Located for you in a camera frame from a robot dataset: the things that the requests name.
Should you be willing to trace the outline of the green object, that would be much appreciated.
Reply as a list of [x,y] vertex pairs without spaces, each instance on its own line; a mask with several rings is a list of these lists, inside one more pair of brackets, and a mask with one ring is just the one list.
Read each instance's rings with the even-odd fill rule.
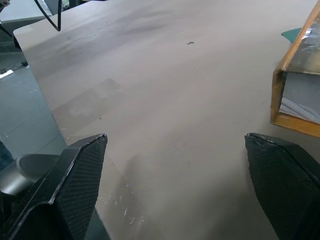
[[302,28],[295,28],[281,33],[281,36],[286,38],[290,43],[294,43]]

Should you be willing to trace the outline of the silver robot body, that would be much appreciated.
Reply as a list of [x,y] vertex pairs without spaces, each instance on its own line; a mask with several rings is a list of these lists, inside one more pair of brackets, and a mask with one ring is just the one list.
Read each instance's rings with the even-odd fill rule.
[[25,154],[0,171],[0,191],[24,195],[59,159],[56,154]]

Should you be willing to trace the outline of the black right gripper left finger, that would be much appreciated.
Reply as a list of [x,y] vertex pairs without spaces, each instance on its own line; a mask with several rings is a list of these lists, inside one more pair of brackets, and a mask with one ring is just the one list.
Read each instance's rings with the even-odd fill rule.
[[[0,191],[0,240],[108,240],[96,210],[106,134],[76,141],[22,196]],[[0,171],[16,159],[0,150]]]

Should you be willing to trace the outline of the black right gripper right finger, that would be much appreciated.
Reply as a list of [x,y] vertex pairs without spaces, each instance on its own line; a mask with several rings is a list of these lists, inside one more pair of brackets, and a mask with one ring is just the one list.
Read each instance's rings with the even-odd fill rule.
[[320,163],[280,138],[244,138],[255,195],[279,240],[320,240]]

